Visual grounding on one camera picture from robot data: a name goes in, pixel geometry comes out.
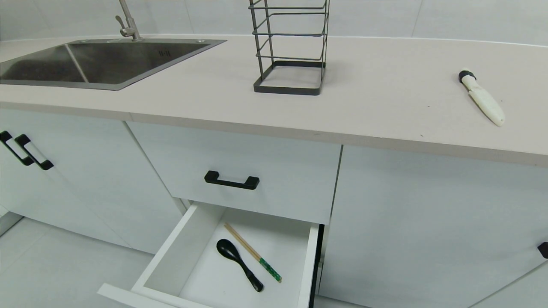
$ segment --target faucet handle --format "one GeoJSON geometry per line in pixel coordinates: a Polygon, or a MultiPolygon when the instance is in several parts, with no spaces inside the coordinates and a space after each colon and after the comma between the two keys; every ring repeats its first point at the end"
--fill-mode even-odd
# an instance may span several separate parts
{"type": "Polygon", "coordinates": [[[120,23],[120,26],[122,27],[122,29],[125,29],[125,25],[124,25],[124,22],[122,21],[122,18],[119,15],[116,15],[115,18],[120,23]]]}

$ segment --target faucet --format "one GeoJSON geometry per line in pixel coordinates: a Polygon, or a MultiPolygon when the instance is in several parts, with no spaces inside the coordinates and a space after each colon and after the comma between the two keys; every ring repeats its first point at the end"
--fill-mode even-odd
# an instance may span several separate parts
{"type": "Polygon", "coordinates": [[[124,26],[122,18],[119,15],[116,15],[116,20],[118,20],[118,22],[122,26],[122,28],[120,29],[120,34],[123,37],[132,36],[133,41],[142,40],[142,37],[139,35],[139,30],[137,30],[137,24],[135,24],[135,20],[129,12],[128,4],[125,2],[125,0],[120,0],[120,5],[122,6],[122,10],[124,11],[125,20],[128,22],[128,26],[124,26]]]}

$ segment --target spoon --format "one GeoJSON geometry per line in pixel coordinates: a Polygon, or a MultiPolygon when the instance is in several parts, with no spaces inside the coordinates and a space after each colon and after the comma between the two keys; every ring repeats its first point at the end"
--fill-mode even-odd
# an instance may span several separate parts
{"type": "Polygon", "coordinates": [[[236,246],[234,246],[231,241],[225,238],[220,239],[217,242],[217,251],[225,258],[240,264],[243,272],[246,273],[247,279],[249,279],[249,282],[251,283],[253,288],[255,288],[255,291],[261,292],[262,289],[264,289],[263,284],[257,279],[257,277],[255,277],[253,272],[251,272],[251,270],[247,268],[246,264],[243,262],[242,258],[239,255],[238,249],[236,249],[236,246]]]}

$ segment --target dish rack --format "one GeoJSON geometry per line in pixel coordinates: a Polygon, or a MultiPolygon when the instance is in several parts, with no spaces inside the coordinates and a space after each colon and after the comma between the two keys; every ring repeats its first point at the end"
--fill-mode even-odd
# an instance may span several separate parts
{"type": "Polygon", "coordinates": [[[327,58],[327,35],[329,26],[329,0],[324,0],[323,5],[319,6],[300,6],[300,7],[287,7],[287,6],[272,6],[269,7],[268,0],[249,0],[249,10],[251,11],[251,17],[253,21],[253,35],[255,36],[256,45],[256,57],[259,60],[260,77],[253,84],[255,92],[259,93],[278,93],[278,94],[296,94],[296,95],[319,95],[324,77],[326,74],[326,58],[327,58]],[[257,11],[263,10],[265,19],[261,22],[257,22],[257,11]],[[314,33],[288,33],[288,32],[272,32],[271,20],[279,15],[295,15],[298,18],[299,15],[323,15],[323,28],[321,31],[314,33]],[[266,31],[260,31],[266,23],[266,31]],[[322,37],[322,52],[318,58],[301,58],[291,56],[276,56],[274,54],[274,48],[272,44],[272,38],[274,36],[294,36],[294,37],[322,37]],[[267,39],[261,44],[260,37],[267,37],[267,39]],[[269,55],[261,53],[263,48],[268,44],[269,55]],[[264,69],[262,60],[270,59],[270,66],[264,69]],[[290,66],[290,67],[308,67],[319,69],[319,85],[313,88],[302,87],[279,87],[272,85],[262,85],[263,81],[276,67],[290,66]]]}

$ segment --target green chopstick tip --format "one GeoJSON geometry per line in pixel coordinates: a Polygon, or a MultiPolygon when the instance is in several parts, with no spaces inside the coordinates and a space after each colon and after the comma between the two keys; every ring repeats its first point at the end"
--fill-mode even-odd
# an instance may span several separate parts
{"type": "Polygon", "coordinates": [[[265,259],[261,258],[261,260],[259,261],[259,263],[265,268],[265,270],[266,270],[267,272],[270,273],[270,275],[272,275],[272,277],[274,277],[274,279],[276,279],[277,282],[282,283],[282,276],[280,276],[280,275],[272,268],[272,266],[270,266],[270,264],[268,264],[268,262],[266,262],[265,259]]]}

